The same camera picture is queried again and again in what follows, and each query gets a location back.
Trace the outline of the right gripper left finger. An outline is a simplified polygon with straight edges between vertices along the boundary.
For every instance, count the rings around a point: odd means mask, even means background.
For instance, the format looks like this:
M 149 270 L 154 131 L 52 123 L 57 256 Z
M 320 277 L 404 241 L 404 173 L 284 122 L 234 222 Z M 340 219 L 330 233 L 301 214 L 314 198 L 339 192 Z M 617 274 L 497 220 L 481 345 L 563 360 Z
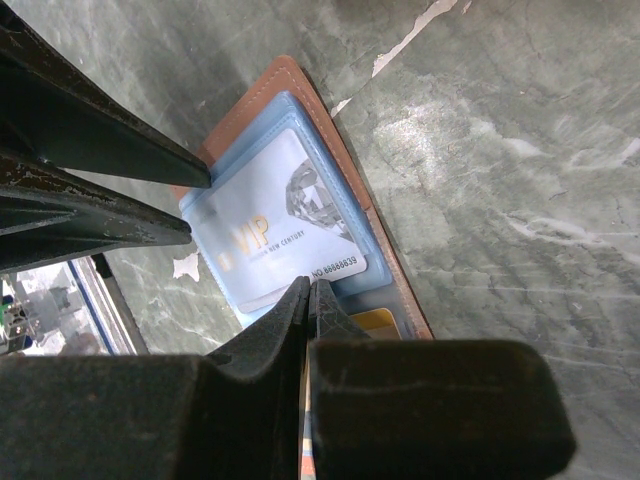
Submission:
M 207 355 L 1 362 L 5 479 L 296 479 L 310 283 Z

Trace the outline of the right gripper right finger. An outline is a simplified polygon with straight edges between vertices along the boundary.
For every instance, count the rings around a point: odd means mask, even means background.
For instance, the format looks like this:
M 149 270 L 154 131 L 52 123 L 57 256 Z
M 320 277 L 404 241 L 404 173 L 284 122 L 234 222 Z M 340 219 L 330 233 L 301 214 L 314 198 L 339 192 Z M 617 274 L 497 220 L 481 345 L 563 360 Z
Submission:
M 548 479 L 577 441 L 551 370 L 506 340 L 375 340 L 327 281 L 311 290 L 320 479 Z

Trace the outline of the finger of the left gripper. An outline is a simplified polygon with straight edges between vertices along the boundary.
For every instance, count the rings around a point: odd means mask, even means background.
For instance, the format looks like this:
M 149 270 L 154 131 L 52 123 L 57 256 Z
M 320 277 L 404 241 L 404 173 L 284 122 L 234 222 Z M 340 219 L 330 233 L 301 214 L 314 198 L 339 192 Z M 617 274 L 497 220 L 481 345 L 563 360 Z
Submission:
M 62 168 L 205 188 L 203 161 L 115 102 L 11 8 L 1 10 L 1 120 Z
M 120 248 L 188 244 L 166 212 L 32 160 L 1 152 L 1 272 Z

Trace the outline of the white silver VIP card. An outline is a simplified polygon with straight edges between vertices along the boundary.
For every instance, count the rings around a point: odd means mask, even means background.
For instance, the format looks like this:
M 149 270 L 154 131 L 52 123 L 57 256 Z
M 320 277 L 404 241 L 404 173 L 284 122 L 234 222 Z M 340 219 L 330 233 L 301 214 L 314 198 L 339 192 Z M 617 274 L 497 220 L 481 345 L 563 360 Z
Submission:
M 243 316 L 299 276 L 341 280 L 367 261 L 299 135 L 286 128 L 184 206 L 195 239 Z

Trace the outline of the pink leather card holder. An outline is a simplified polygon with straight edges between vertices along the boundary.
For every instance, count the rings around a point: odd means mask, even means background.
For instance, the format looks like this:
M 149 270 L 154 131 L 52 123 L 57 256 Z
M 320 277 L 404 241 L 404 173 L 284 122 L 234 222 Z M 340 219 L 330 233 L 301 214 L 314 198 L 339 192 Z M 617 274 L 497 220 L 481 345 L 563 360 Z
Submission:
M 174 193 L 241 325 L 304 276 L 327 281 L 343 311 L 368 330 L 431 337 L 369 190 L 293 58 L 272 61 L 198 155 L 209 184 Z

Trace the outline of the aluminium frame rail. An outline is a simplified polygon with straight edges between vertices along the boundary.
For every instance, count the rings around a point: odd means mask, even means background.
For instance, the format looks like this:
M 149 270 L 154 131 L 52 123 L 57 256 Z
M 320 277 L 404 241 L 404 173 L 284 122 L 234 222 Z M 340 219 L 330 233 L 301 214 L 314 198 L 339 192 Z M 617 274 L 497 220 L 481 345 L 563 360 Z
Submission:
M 104 255 L 1 276 L 3 356 L 148 352 Z

